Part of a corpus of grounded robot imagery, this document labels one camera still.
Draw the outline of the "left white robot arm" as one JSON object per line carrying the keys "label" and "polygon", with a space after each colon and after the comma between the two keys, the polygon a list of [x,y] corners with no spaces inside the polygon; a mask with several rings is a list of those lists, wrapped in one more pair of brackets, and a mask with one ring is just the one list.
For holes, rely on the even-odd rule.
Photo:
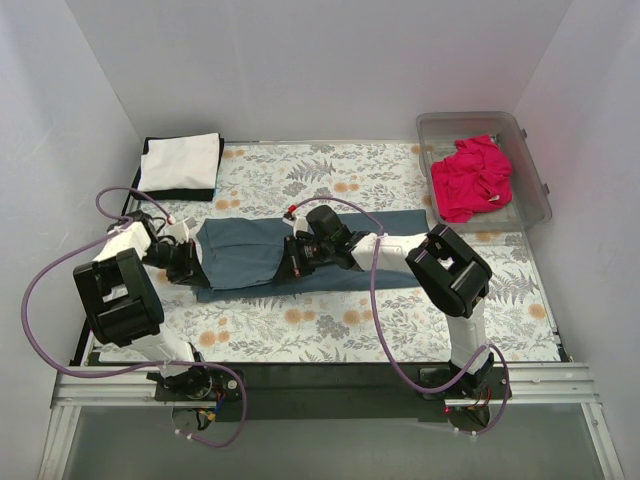
{"label": "left white robot arm", "polygon": [[162,227],[137,210],[108,228],[109,239],[89,263],[78,266],[73,278],[91,331],[103,345],[127,347],[158,371],[149,376],[168,392],[193,400],[213,390],[213,377],[201,365],[202,356],[165,325],[162,302],[146,268],[154,267],[167,280],[184,287],[207,287],[191,236],[196,221],[172,217]]}

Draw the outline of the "blue-grey t shirt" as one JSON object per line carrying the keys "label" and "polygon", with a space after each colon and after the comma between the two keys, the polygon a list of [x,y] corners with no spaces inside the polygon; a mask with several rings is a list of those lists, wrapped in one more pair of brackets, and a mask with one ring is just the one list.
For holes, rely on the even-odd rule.
{"label": "blue-grey t shirt", "polygon": [[274,277],[284,259],[290,226],[278,218],[207,219],[197,233],[201,266],[209,286],[195,287],[200,303],[242,298],[296,295],[312,292],[366,291],[367,273],[345,270],[331,261],[317,243],[303,251],[301,260],[311,272],[300,277]]}

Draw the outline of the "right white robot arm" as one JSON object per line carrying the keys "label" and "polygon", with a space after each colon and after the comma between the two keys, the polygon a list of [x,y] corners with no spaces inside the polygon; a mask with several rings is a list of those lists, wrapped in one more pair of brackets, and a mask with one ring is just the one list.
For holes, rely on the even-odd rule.
{"label": "right white robot arm", "polygon": [[378,272],[412,275],[445,315],[451,345],[450,378],[439,386],[418,384],[406,374],[401,379],[425,395],[454,388],[471,398],[487,389],[494,356],[487,343],[484,306],[492,270],[458,234],[442,224],[415,235],[356,232],[327,205],[304,216],[291,206],[283,221],[292,232],[284,239],[276,279],[300,279],[332,265],[368,273],[369,296],[374,298]]}

